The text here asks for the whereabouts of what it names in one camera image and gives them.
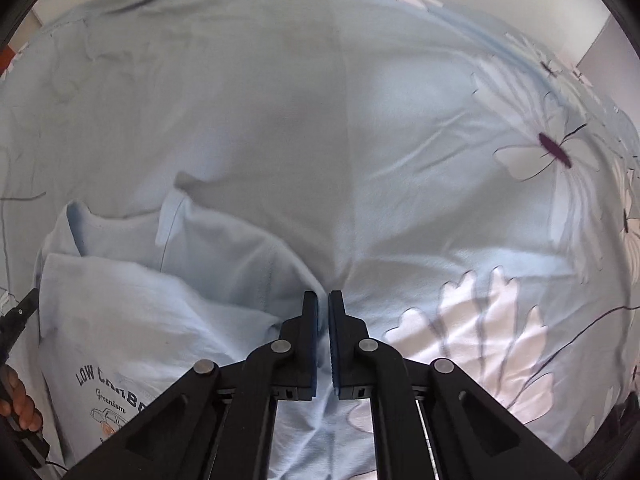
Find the person's left hand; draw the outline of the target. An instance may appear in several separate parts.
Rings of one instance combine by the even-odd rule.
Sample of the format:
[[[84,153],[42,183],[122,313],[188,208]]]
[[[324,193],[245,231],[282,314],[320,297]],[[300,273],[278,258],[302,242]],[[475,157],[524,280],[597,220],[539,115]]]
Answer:
[[[0,411],[2,417],[16,415],[18,426],[23,430],[37,432],[42,429],[42,415],[35,406],[34,400],[26,393],[24,382],[17,372],[7,365],[2,367],[1,377],[6,380],[10,400],[1,400]]]

